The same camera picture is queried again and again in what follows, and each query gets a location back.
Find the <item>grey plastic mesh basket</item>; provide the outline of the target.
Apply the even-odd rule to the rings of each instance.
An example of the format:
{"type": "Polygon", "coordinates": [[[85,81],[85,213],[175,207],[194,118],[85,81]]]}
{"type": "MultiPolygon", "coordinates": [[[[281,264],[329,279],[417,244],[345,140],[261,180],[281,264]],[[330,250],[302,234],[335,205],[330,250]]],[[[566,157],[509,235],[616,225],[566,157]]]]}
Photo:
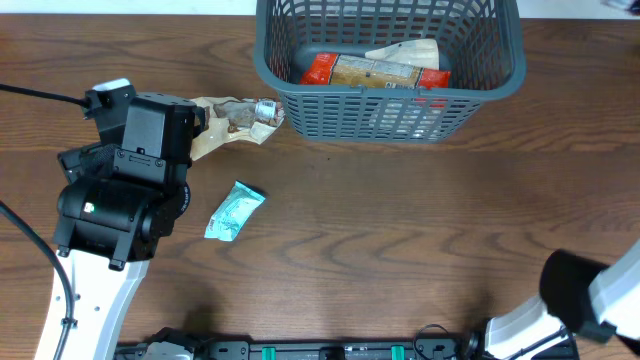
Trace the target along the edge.
{"type": "Polygon", "coordinates": [[[254,64],[294,130],[318,141],[437,143],[526,75],[516,0],[263,0],[254,64]],[[319,53],[360,57],[419,39],[436,41],[447,87],[300,82],[319,53]]]}

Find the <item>orange and tan cracker packet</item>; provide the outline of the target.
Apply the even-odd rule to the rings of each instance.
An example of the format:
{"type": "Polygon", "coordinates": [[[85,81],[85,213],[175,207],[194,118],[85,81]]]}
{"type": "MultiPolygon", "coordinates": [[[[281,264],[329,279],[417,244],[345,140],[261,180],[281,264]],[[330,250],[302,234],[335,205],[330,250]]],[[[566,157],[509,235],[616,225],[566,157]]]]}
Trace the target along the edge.
{"type": "Polygon", "coordinates": [[[372,60],[336,53],[320,53],[302,75],[300,85],[349,85],[367,88],[447,88],[450,71],[372,60]]]}

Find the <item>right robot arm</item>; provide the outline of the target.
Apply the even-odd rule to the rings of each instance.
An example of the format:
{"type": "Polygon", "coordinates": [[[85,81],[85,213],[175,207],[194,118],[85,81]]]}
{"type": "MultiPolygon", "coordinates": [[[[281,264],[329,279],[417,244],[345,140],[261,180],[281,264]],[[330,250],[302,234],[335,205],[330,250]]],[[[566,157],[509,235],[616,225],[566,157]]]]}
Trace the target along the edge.
{"type": "Polygon", "coordinates": [[[639,245],[616,263],[557,250],[544,264],[539,290],[513,311],[470,334],[460,359],[577,359],[582,337],[618,338],[639,354],[639,245]]]}

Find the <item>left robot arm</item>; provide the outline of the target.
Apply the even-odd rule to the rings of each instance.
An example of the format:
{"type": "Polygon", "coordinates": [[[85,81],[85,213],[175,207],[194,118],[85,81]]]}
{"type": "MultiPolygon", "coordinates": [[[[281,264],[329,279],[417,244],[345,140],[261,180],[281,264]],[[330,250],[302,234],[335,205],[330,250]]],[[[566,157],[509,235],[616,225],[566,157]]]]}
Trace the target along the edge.
{"type": "Polygon", "coordinates": [[[161,238],[186,211],[192,141],[205,110],[126,79],[94,86],[84,113],[100,140],[58,156],[68,184],[53,235],[53,280],[39,359],[110,359],[161,238]]]}

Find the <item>kraft paper snack bag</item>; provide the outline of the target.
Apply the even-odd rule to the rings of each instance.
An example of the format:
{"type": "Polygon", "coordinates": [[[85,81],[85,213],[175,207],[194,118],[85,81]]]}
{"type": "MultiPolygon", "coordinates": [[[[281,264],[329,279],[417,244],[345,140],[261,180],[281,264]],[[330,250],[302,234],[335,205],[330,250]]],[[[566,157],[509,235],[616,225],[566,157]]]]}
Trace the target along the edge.
{"type": "Polygon", "coordinates": [[[260,145],[285,119],[283,105],[271,98],[199,97],[193,102],[205,111],[205,127],[193,140],[192,161],[235,141],[260,145]]]}
{"type": "Polygon", "coordinates": [[[365,53],[371,60],[411,65],[432,70],[440,69],[438,44],[434,39],[403,41],[365,53]]]}

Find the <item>teal wet wipe packet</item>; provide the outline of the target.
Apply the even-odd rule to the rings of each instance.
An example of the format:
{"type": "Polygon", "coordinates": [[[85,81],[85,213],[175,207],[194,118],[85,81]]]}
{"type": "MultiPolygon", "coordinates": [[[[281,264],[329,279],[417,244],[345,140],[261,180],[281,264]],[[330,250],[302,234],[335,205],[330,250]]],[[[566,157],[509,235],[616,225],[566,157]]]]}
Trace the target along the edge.
{"type": "Polygon", "coordinates": [[[265,200],[259,192],[236,181],[230,193],[212,214],[204,237],[233,242],[249,217],[265,200]]]}

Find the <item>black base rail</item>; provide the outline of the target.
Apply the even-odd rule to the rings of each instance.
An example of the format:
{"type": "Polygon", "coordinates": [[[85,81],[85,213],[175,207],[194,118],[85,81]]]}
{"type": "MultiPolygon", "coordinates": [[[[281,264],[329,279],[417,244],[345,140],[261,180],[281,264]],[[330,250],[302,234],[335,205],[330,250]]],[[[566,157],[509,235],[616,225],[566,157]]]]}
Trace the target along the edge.
{"type": "Polygon", "coordinates": [[[412,339],[255,342],[248,337],[205,338],[163,328],[146,341],[116,346],[115,359],[200,360],[490,360],[478,332],[463,339],[442,329],[412,339]]]}

